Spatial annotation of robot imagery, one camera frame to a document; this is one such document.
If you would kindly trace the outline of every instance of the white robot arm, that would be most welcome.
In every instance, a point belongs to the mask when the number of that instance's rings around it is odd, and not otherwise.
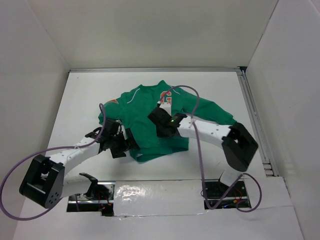
[[[148,118],[155,124],[158,137],[196,138],[190,116],[181,113],[171,116],[157,106]],[[109,118],[106,121],[101,137],[90,146],[67,149],[50,156],[36,156],[27,170],[19,192],[46,209],[52,208],[63,197],[79,193],[92,196],[98,184],[96,178],[87,173],[69,178],[65,177],[67,173],[83,161],[107,149],[111,150],[113,158],[126,156],[124,152],[129,149],[139,149],[129,128],[125,130],[125,139],[119,130],[120,123]],[[195,124],[200,140],[222,148],[229,166],[236,171],[230,182],[222,181],[229,186],[248,169],[258,149],[257,142],[241,123],[231,126],[196,120]],[[90,143],[97,137],[97,130],[99,128],[85,135],[76,146]]]

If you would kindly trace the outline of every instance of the purple cable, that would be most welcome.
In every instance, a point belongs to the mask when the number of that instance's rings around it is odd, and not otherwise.
[[[77,148],[80,148],[80,149],[83,149],[83,148],[86,148],[86,147],[89,147],[90,145],[94,144],[101,136],[102,134],[102,130],[105,128],[105,125],[106,125],[106,110],[105,110],[105,107],[102,103],[99,104],[99,108],[100,108],[100,111],[102,112],[102,115],[103,115],[103,124],[102,124],[102,128],[101,130],[99,131],[98,135],[96,136],[96,138],[88,143],[88,144],[85,144],[85,145],[81,145],[81,146],[77,146]],[[73,149],[75,148],[75,146],[57,146],[57,147],[52,147],[52,148],[48,148],[48,149],[45,149],[45,150],[42,150],[42,151],[37,151],[29,156],[26,156],[24,159],[22,159],[21,161],[19,161],[16,165],[14,165],[11,170],[4,176],[4,179],[1,183],[1,186],[0,186],[0,209],[3,211],[3,213],[8,216],[9,218],[13,219],[13,220],[18,220],[18,221],[29,221],[29,220],[34,220],[34,219],[37,219],[43,215],[45,215],[46,213],[48,213],[52,208],[44,211],[43,213],[40,213],[39,215],[36,215],[36,216],[32,216],[32,217],[18,217],[18,216],[14,216],[12,215],[11,213],[9,213],[6,209],[5,209],[5,206],[4,206],[4,203],[3,203],[3,200],[2,200],[2,195],[3,195],[3,191],[4,191],[4,187],[5,187],[5,184],[9,178],[9,176],[11,175],[11,173],[18,167],[20,166],[21,164],[23,164],[25,161],[27,161],[28,159],[32,158],[32,157],[35,157],[39,154],[42,154],[42,153],[45,153],[45,152],[49,152],[49,151],[53,151],[53,150],[60,150],[60,149]]]
[[[191,119],[193,120],[194,118],[194,114],[199,106],[199,101],[200,101],[200,96],[199,96],[199,93],[197,92],[197,90],[195,90],[193,87],[191,86],[187,86],[187,85],[177,85],[177,86],[173,86],[171,87],[168,91],[165,92],[165,94],[162,95],[162,97],[160,98],[159,102],[162,101],[162,99],[165,97],[165,95],[170,92],[171,90],[175,89],[175,88],[180,88],[180,87],[183,87],[183,88],[188,88],[188,89],[191,89],[195,92],[196,96],[197,96],[197,101],[196,101],[196,104],[192,110],[192,113],[191,113]],[[199,164],[200,164],[200,172],[201,172],[201,183],[202,183],[202,191],[203,191],[203,196],[204,196],[204,201],[205,201],[205,204],[206,206],[208,207],[208,209],[210,210],[214,210],[216,209],[220,203],[224,200],[224,198],[227,196],[227,194],[230,192],[230,190],[236,185],[236,183],[244,176],[244,175],[247,175],[249,176],[250,178],[252,178],[252,180],[256,183],[256,185],[258,186],[259,188],[259,200],[258,200],[258,203],[256,204],[255,207],[249,209],[249,210],[242,210],[239,208],[239,204],[244,202],[245,200],[241,200],[241,201],[238,201],[235,205],[236,209],[240,212],[243,212],[243,213],[250,213],[254,210],[256,210],[260,203],[261,203],[261,200],[262,200],[262,189],[261,189],[261,186],[260,184],[258,183],[258,181],[252,176],[250,175],[249,173],[242,173],[230,186],[229,188],[224,192],[224,194],[222,195],[222,197],[218,200],[218,202],[214,205],[214,206],[211,206],[210,203],[209,203],[209,200],[208,200],[208,195],[207,195],[207,191],[206,191],[206,179],[205,179],[205,169],[204,169],[204,163],[203,163],[203,159],[202,159],[202,153],[201,153],[201,145],[200,145],[200,137],[199,137],[199,133],[198,133],[198,128],[195,124],[194,121],[192,121],[192,125],[194,127],[194,131],[195,131],[195,136],[196,136],[196,142],[197,142],[197,146],[198,146],[198,155],[199,155]]]

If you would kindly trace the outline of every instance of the purple wire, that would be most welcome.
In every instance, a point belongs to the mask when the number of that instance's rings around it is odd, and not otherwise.
[[[102,124],[102,128],[101,130],[99,131],[98,135],[96,136],[96,138],[88,143],[88,144],[85,144],[85,145],[81,145],[81,146],[77,146],[77,148],[80,148],[80,149],[83,149],[83,148],[86,148],[86,147],[89,147],[90,145],[94,144],[101,136],[102,134],[102,130],[105,128],[105,125],[106,125],[106,110],[105,110],[105,107],[102,103],[99,104],[99,108],[100,108],[100,111],[102,112],[102,115],[103,115],[103,124]],[[11,175],[11,173],[18,167],[20,166],[21,164],[23,164],[25,161],[27,161],[28,159],[32,158],[32,157],[35,157],[39,154],[42,154],[42,153],[45,153],[45,152],[49,152],[49,151],[53,151],[53,150],[60,150],[60,149],[73,149],[75,148],[75,146],[57,146],[57,147],[51,147],[51,148],[48,148],[48,149],[45,149],[45,150],[41,150],[41,151],[37,151],[29,156],[26,156],[24,159],[22,159],[21,161],[19,161],[16,165],[14,165],[11,170],[4,176],[4,179],[1,183],[1,186],[0,186],[0,209],[3,211],[3,213],[8,216],[9,218],[13,219],[13,220],[18,220],[18,221],[29,221],[29,220],[34,220],[34,219],[37,219],[37,218],[40,218],[41,216],[45,215],[46,213],[48,213],[52,208],[44,211],[43,213],[40,213],[39,215],[36,215],[36,216],[32,216],[32,217],[18,217],[18,216],[14,216],[12,215],[11,213],[9,213],[5,206],[4,206],[4,203],[3,203],[3,199],[2,199],[2,196],[3,196],[3,191],[4,191],[4,187],[5,187],[5,184],[9,178],[9,176]]]
[[[77,194],[75,194],[74,196],[75,196],[75,206],[76,206],[76,210],[77,210],[78,212],[80,212]]]
[[[183,88],[188,88],[188,89],[191,89],[195,92],[196,96],[197,96],[197,101],[196,101],[196,104],[192,110],[192,113],[191,113],[191,119],[194,118],[194,114],[199,106],[199,101],[200,101],[200,96],[199,96],[199,93],[197,90],[195,90],[193,87],[191,86],[187,86],[187,85],[177,85],[177,86],[173,86],[171,87],[168,91],[165,92],[164,95],[162,95],[162,97],[160,98],[159,102],[161,102],[161,100],[165,97],[165,95],[170,92],[171,90],[175,89],[175,88],[180,88],[180,87],[183,87]],[[260,203],[261,203],[261,200],[262,200],[262,189],[261,189],[261,186],[260,184],[258,183],[258,181],[252,176],[250,175],[249,173],[242,173],[230,186],[229,188],[224,192],[224,194],[222,195],[222,197],[218,200],[218,202],[214,205],[214,206],[211,206],[210,203],[209,203],[209,200],[208,200],[208,195],[207,195],[207,191],[206,191],[206,178],[205,178],[205,169],[204,169],[204,163],[203,163],[203,159],[202,159],[202,153],[201,153],[201,145],[200,145],[200,137],[199,137],[199,132],[198,132],[198,128],[195,124],[194,121],[192,121],[192,125],[194,127],[194,131],[195,131],[195,137],[196,137],[196,142],[197,142],[197,147],[198,147],[198,155],[199,155],[199,164],[200,164],[200,173],[201,173],[201,183],[202,183],[202,191],[203,191],[203,196],[204,196],[204,201],[205,201],[205,204],[206,206],[208,207],[208,209],[210,210],[214,210],[216,209],[220,203],[224,200],[224,198],[227,196],[227,194],[230,192],[230,190],[236,185],[236,183],[244,176],[244,175],[247,175],[249,176],[250,178],[252,178],[252,180],[256,183],[256,185],[258,186],[259,188],[259,200],[258,200],[258,203],[256,204],[255,207],[249,209],[249,210],[242,210],[239,208],[239,204],[244,202],[245,200],[241,200],[241,201],[238,201],[235,205],[236,209],[240,212],[243,212],[243,213],[250,213],[254,210],[256,210]]]

